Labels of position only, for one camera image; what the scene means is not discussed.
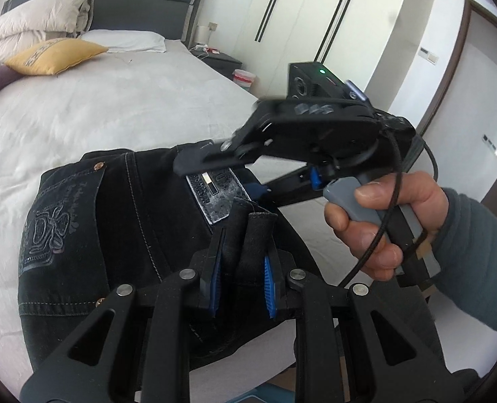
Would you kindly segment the person forearm grey sleeve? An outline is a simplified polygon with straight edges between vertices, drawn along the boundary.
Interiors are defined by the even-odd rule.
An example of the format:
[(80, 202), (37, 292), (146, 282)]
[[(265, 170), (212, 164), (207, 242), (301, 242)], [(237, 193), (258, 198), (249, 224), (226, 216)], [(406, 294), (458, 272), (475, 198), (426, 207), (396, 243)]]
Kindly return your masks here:
[(484, 205), (444, 190), (449, 212), (433, 241), (435, 286), (460, 310), (497, 331), (497, 218)]

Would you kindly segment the person right hand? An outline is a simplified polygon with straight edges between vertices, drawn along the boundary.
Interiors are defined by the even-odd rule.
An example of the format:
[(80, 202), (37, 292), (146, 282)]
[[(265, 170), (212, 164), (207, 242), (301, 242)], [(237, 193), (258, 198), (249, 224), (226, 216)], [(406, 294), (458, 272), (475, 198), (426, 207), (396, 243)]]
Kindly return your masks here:
[[(392, 197), (396, 176), (388, 174), (355, 190), (357, 203), (364, 208), (386, 209)], [(398, 196), (399, 205), (409, 205), (428, 231), (432, 241), (443, 226), (449, 213), (449, 199), (435, 180), (424, 171), (406, 173), (402, 177)], [(352, 221), (339, 205), (326, 203), (324, 217), (334, 234), (355, 258), (362, 258), (378, 232), (368, 222)], [(388, 281), (401, 265), (402, 251), (397, 245), (382, 238), (361, 270), (376, 281)]]

